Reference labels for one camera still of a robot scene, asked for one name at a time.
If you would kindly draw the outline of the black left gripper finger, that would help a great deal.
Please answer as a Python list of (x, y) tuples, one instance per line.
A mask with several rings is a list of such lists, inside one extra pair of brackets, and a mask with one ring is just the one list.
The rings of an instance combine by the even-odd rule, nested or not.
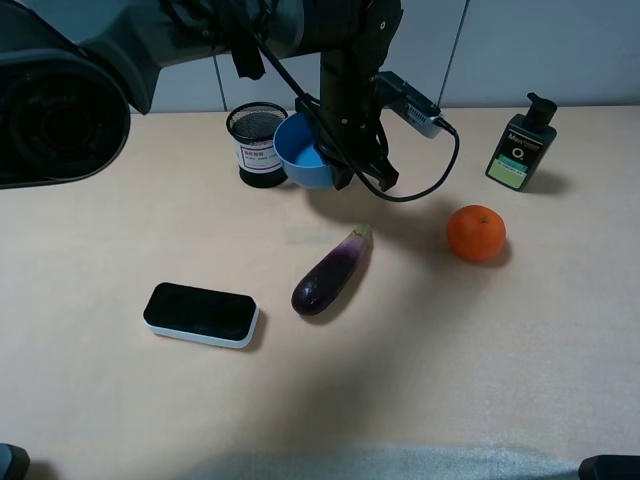
[(359, 168), (378, 182), (380, 191), (393, 188), (399, 177), (398, 171), (387, 159), (365, 160), (359, 163)]
[(341, 190), (350, 185), (353, 177), (353, 169), (344, 163), (330, 162), (331, 178), (333, 186), (336, 190)]

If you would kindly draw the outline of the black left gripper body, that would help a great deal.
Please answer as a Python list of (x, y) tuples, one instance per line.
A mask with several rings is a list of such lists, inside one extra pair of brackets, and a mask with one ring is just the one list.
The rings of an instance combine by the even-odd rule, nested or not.
[(376, 76), (389, 48), (355, 44), (320, 56), (320, 98), (302, 111), (315, 147), (334, 173), (393, 173), (388, 160)]

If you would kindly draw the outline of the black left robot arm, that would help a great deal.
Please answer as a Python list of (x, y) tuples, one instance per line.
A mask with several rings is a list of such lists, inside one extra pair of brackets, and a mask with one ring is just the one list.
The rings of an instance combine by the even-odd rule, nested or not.
[(122, 151), (133, 112), (152, 107), (162, 69), (231, 56), (257, 80), (316, 54), (320, 94), (299, 93), (334, 186), (397, 181), (380, 122), (379, 69), (397, 1), (19, 1), (1, 5), (1, 185), (88, 178)]

